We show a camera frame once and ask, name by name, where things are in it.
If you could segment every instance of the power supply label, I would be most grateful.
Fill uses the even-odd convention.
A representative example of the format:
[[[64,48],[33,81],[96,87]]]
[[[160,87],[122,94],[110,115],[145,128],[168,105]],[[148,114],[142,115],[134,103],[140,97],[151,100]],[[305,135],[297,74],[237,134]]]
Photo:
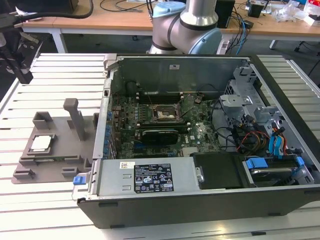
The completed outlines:
[[[137,194],[173,192],[174,181],[170,163],[135,165],[134,191]]]

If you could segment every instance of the floor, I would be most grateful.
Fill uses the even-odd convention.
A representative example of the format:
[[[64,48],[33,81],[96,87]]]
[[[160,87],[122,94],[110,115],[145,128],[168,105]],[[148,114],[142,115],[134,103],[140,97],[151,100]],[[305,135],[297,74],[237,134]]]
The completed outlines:
[[[56,47],[49,34],[38,34],[43,40],[42,53],[56,53]],[[65,42],[69,53],[146,53],[152,43],[150,36],[138,36],[133,40],[132,36],[125,35],[81,35],[65,34]],[[282,55],[287,59],[294,60],[307,74],[320,59],[317,53],[320,52],[320,43],[308,42],[301,46],[299,52],[295,52],[298,42],[280,41],[276,49],[270,50],[269,40],[249,39],[243,46],[241,55]],[[320,84],[320,64],[314,69],[310,78]],[[0,99],[6,94],[14,76],[7,72],[0,72]]]

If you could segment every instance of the blue cable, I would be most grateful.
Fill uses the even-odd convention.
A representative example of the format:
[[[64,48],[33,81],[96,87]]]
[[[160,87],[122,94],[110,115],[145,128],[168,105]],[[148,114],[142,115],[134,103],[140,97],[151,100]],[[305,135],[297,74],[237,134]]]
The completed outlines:
[[[246,30],[246,26],[245,26],[245,22],[242,20],[242,19],[240,19],[241,20],[241,23],[242,23],[242,28],[243,28],[243,32],[242,32],[242,37],[241,37],[241,42],[240,42],[240,46],[239,46],[239,48],[238,48],[238,50],[236,51],[236,54],[235,55],[238,55],[238,53],[240,52],[240,50],[241,50],[241,48],[242,48],[242,46],[243,46],[243,44],[244,44],[244,41],[245,41],[245,30]]]

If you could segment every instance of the slotted metal surface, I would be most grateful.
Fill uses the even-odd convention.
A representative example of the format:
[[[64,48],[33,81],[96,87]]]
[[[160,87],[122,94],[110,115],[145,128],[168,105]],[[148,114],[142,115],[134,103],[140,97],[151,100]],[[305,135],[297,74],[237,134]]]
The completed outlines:
[[[320,140],[320,91],[308,76],[292,61],[282,56],[259,56],[262,63],[279,84],[294,108]],[[263,86],[262,92],[268,102],[275,102]]]
[[[82,74],[83,72],[73,72],[74,69],[70,68],[70,72],[54,72],[53,77],[50,68],[81,66],[81,71],[84,71],[86,68],[102,67],[103,59],[103,54],[42,54],[34,65],[42,68],[41,72],[38,72],[41,75],[36,76],[28,86],[19,84],[16,89],[13,87],[11,97],[8,94],[8,101],[1,102],[0,109],[3,108],[0,114],[1,240],[44,238],[50,240],[74,238],[302,240],[316,239],[320,236],[320,202],[310,203],[281,217],[98,229],[73,201],[71,182],[12,184],[10,178],[31,134],[32,118],[36,111],[49,111],[53,117],[67,116],[67,112],[60,104],[66,97],[76,97],[79,99],[81,105],[79,109],[83,115],[91,116],[99,112],[97,101],[100,101],[102,95],[104,81],[102,72],[87,71],[85,72],[87,74]],[[309,118],[312,125],[317,122],[317,118],[308,113],[305,117]],[[165,211],[161,206],[155,208]],[[257,231],[266,232],[266,235],[252,236],[251,232]]]

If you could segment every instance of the motherboard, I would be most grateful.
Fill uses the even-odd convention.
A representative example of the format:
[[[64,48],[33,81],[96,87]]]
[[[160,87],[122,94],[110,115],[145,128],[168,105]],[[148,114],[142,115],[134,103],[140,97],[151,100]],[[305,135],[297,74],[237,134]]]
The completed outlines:
[[[161,100],[114,94],[112,158],[188,157],[196,152],[220,151],[209,121],[215,100],[203,99],[199,94]]]

